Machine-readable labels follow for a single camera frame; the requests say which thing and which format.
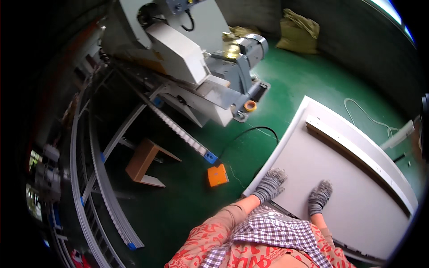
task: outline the gray knit glove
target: gray knit glove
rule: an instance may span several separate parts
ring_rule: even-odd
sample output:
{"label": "gray knit glove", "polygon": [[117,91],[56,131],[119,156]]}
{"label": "gray knit glove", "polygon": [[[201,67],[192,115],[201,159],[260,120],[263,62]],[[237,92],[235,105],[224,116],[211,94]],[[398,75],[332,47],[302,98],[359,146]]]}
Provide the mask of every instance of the gray knit glove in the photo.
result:
{"label": "gray knit glove", "polygon": [[284,169],[272,168],[265,174],[252,194],[259,198],[261,204],[271,200],[284,191],[284,188],[280,187],[280,185],[284,183],[286,178],[287,175],[285,175]]}
{"label": "gray knit glove", "polygon": [[332,194],[332,183],[327,180],[320,182],[319,186],[315,187],[308,197],[308,213],[313,216],[316,213],[322,213],[323,207],[329,200]]}

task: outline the orange foot pedal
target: orange foot pedal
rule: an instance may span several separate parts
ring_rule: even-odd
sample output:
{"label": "orange foot pedal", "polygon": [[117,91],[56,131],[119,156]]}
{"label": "orange foot pedal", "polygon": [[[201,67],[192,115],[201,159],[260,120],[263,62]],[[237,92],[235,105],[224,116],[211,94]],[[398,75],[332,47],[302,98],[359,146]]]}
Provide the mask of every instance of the orange foot pedal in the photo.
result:
{"label": "orange foot pedal", "polygon": [[223,164],[220,164],[218,167],[213,166],[209,168],[207,172],[208,181],[211,187],[229,182],[228,175]]}

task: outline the yellow tape roll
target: yellow tape roll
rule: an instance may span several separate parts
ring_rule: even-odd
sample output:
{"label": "yellow tape roll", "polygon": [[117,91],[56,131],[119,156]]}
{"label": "yellow tape roll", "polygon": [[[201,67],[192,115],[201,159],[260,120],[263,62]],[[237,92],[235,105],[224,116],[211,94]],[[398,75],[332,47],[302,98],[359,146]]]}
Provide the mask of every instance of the yellow tape roll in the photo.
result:
{"label": "yellow tape roll", "polygon": [[256,110],[256,102],[254,102],[253,100],[248,100],[244,104],[244,108],[246,109],[246,111],[254,111]]}

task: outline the plaid shirt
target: plaid shirt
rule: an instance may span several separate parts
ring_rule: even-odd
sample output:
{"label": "plaid shirt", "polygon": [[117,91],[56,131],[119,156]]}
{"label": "plaid shirt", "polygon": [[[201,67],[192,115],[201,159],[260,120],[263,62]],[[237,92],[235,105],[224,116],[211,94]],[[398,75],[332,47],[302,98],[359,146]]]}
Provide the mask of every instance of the plaid shirt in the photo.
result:
{"label": "plaid shirt", "polygon": [[200,267],[219,267],[235,241],[255,242],[273,247],[283,247],[306,252],[321,268],[332,267],[317,247],[310,223],[305,220],[287,219],[281,213],[261,205],[247,219],[237,225],[228,240],[213,247]]}

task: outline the black cord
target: black cord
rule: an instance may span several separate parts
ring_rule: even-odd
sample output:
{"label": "black cord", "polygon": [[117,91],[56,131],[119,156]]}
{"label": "black cord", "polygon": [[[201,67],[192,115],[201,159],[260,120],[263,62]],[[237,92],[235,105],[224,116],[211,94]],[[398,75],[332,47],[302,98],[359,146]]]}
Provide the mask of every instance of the black cord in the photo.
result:
{"label": "black cord", "polygon": [[155,19],[160,20],[160,21],[167,21],[167,20],[166,20],[166,19],[164,19],[164,18],[157,18],[157,17],[152,17],[152,18],[155,18]]}
{"label": "black cord", "polygon": [[193,29],[195,28],[195,22],[193,21],[193,18],[192,18],[192,15],[190,14],[190,10],[189,9],[187,9],[187,10],[185,10],[185,12],[188,14],[188,16],[189,16],[189,19],[190,19],[190,22],[191,22],[191,24],[192,24],[192,28],[191,29],[189,29],[189,28],[186,28],[185,26],[183,26],[182,25],[182,28],[185,30],[185,31],[187,31],[187,32],[192,32],[193,31]]}
{"label": "black cord", "polygon": [[250,129],[248,129],[248,130],[245,130],[245,131],[241,132],[241,133],[240,133],[240,135],[238,135],[238,136],[237,136],[237,137],[235,137],[232,141],[230,141],[230,142],[225,146],[225,148],[222,150],[222,152],[220,153],[220,155],[219,155],[218,159],[220,159],[220,158],[222,157],[222,155],[224,154],[224,152],[225,152],[225,150],[228,148],[228,146],[229,146],[232,142],[234,142],[236,139],[238,139],[239,137],[241,137],[244,133],[249,132],[249,131],[252,131],[252,130],[255,130],[255,129],[260,129],[260,128],[268,129],[269,131],[271,131],[271,132],[274,134],[275,138],[277,139],[277,144],[279,143],[278,136],[277,136],[277,134],[275,133],[275,131],[274,131],[274,130],[272,130],[271,128],[269,128],[269,127],[267,127],[267,126],[255,126],[255,127],[252,127],[252,128],[250,128]]}

